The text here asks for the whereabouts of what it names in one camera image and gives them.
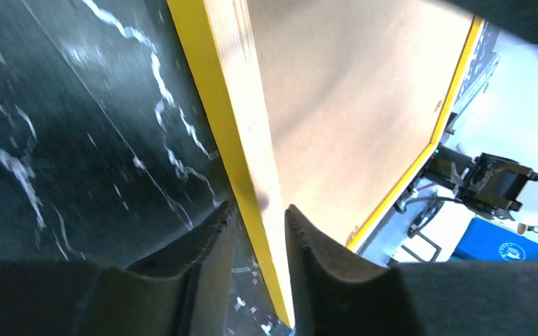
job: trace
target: white wall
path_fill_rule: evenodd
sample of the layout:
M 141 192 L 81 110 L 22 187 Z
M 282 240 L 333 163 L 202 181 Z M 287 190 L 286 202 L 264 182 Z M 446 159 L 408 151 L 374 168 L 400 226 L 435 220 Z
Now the white wall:
M 503 33 L 495 51 L 502 58 L 487 92 L 469 107 L 459 143 L 467 155 L 501 155 L 538 172 L 538 47 Z M 528 183 L 518 200 L 524 207 L 517 219 L 538 225 L 538 182 Z M 538 242 L 538 234 L 526 237 Z

